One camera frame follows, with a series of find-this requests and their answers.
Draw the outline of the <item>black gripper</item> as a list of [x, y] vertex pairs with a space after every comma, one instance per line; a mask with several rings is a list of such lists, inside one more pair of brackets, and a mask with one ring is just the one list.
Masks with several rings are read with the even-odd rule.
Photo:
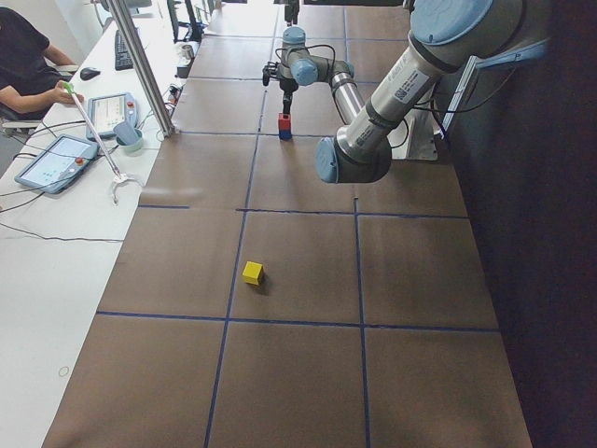
[[283, 113], [289, 115], [291, 113], [291, 105], [293, 101], [293, 93], [299, 89], [299, 84], [294, 78], [282, 78], [279, 80], [283, 95]]

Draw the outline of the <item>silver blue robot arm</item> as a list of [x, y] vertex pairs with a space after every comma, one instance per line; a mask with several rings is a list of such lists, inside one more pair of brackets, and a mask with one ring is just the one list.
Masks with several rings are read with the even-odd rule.
[[285, 4], [285, 23], [287, 26], [296, 25], [299, 16], [299, 0], [284, 0]]
[[343, 126], [322, 139], [315, 167], [327, 183], [371, 183], [389, 170], [388, 134], [444, 75], [470, 57], [512, 65], [542, 57], [548, 46], [550, 1], [407, 1], [408, 46], [368, 100], [354, 83], [354, 69], [335, 57], [312, 55], [298, 26], [285, 29], [280, 60], [263, 70], [279, 80], [289, 107], [300, 86], [329, 85]]

